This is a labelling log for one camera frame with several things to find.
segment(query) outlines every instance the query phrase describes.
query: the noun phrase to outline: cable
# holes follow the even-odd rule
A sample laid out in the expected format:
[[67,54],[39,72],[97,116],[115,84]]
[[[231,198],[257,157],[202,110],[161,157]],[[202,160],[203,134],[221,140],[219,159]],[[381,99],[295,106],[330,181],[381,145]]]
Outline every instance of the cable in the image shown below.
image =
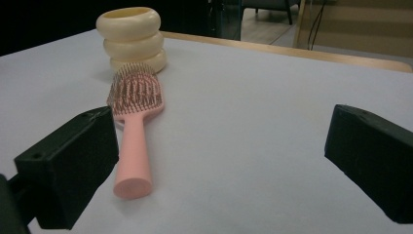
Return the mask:
[[[317,14],[316,19],[314,20],[313,25],[312,25],[312,27],[311,27],[311,29],[310,29],[310,34],[309,34],[309,38],[308,38],[308,41],[307,41],[307,49],[308,49],[309,51],[312,51],[312,50],[313,50],[314,44],[315,44],[315,42],[316,42],[317,33],[319,32],[319,24],[321,23],[322,13],[324,12],[324,6],[325,6],[326,2],[327,2],[327,0],[323,0],[321,9],[319,9],[319,13]],[[313,30],[314,30],[314,27],[315,27],[316,25],[317,25],[317,28],[316,28],[315,35],[314,35],[314,37],[313,37],[313,42],[310,43],[310,41],[311,41],[311,36],[312,36],[312,34],[313,34]]]

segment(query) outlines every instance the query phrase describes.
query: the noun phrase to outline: wall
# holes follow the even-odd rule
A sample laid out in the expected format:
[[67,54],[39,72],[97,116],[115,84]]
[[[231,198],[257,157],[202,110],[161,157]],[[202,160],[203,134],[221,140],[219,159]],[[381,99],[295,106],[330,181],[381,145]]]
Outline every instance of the wall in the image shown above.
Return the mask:
[[[320,5],[321,0],[312,7],[310,0],[302,1],[294,47],[308,49],[311,20]],[[413,1],[329,1],[315,45],[413,58]]]

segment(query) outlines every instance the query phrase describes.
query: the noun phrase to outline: cream bangle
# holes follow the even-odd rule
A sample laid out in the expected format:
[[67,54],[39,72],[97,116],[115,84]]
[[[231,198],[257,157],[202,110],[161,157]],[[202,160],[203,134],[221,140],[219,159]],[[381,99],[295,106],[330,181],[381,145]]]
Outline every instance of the cream bangle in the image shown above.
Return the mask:
[[131,60],[131,61],[122,61],[122,60],[115,60],[115,59],[110,59],[110,66],[112,69],[116,72],[121,66],[128,62],[144,62],[147,63],[148,65],[152,66],[152,68],[156,71],[159,72],[161,71],[164,66],[167,64],[167,54],[165,53],[165,50],[162,49],[159,53],[157,53],[155,56],[147,59],[142,59],[142,60]]
[[147,59],[155,56],[164,46],[164,36],[158,31],[155,35],[136,41],[103,41],[108,56],[116,60]]
[[154,35],[161,27],[159,14],[150,8],[134,7],[110,11],[96,20],[100,35],[110,41],[126,42]]

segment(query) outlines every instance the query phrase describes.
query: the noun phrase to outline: floor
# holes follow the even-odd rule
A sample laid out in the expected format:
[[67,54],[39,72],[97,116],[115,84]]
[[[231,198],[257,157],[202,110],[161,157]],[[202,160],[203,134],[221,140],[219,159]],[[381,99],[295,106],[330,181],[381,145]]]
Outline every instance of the floor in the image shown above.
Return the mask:
[[[241,40],[259,44],[292,47],[296,22],[298,19],[298,11],[299,9],[297,6],[291,8],[293,24],[289,25],[288,17],[285,12],[259,10],[258,14],[255,14],[254,9],[245,9]],[[398,60],[413,67],[413,58],[394,57],[317,45],[314,46],[313,50],[366,58]]]

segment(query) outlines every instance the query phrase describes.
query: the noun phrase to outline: wooden table edge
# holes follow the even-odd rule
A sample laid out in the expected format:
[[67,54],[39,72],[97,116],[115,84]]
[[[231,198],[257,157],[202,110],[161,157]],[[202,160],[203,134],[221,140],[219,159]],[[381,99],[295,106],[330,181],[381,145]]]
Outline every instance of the wooden table edge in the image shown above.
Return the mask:
[[401,62],[401,61],[338,55],[338,54],[332,54],[332,53],[326,53],[326,52],[307,51],[307,50],[302,50],[302,49],[264,45],[264,44],[242,42],[242,41],[235,41],[235,40],[228,40],[228,39],[221,39],[221,38],[214,38],[214,37],[205,37],[205,36],[198,36],[198,35],[190,35],[190,34],[183,34],[183,33],[176,33],[176,32],[162,31],[162,34],[164,35],[164,37],[170,38],[170,39],[179,39],[179,40],[186,40],[186,41],[209,43],[209,44],[236,47],[236,48],[260,51],[260,52],[266,52],[266,53],[274,53],[274,54],[279,54],[279,55],[284,55],[284,56],[299,57],[299,58],[305,58],[305,59],[316,59],[316,60],[324,60],[324,61],[333,61],[333,62],[340,62],[340,63],[351,64],[351,65],[360,65],[360,66],[366,66],[366,67],[374,67],[374,68],[393,70],[393,71],[401,71],[401,72],[408,72],[408,73],[413,72],[412,67],[409,64]]

